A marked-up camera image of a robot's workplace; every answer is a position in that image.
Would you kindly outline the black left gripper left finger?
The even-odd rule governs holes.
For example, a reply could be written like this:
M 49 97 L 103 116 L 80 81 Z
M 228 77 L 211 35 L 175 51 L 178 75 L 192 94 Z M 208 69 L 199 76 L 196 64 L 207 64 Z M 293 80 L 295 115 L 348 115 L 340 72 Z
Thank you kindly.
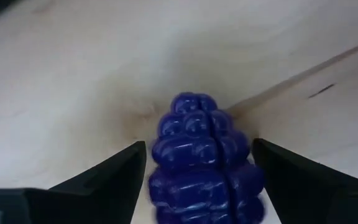
M 130 224 L 146 160 L 137 141 L 50 189 L 0 189 L 0 224 Z

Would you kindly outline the purple ball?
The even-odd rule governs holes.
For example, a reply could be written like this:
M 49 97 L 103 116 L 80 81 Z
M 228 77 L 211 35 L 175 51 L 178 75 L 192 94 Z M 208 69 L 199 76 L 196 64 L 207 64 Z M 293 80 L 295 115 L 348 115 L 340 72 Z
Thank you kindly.
M 157 224 L 262 223 L 264 174 L 249 160 L 246 136 L 212 97 L 174 97 L 157 134 L 149 177 Z

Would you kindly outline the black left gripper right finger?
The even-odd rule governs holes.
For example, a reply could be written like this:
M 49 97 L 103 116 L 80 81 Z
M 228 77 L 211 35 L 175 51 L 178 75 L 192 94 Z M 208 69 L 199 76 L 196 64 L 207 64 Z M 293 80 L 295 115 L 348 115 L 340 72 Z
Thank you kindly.
M 252 155 L 282 224 L 358 224 L 358 178 L 261 138 Z

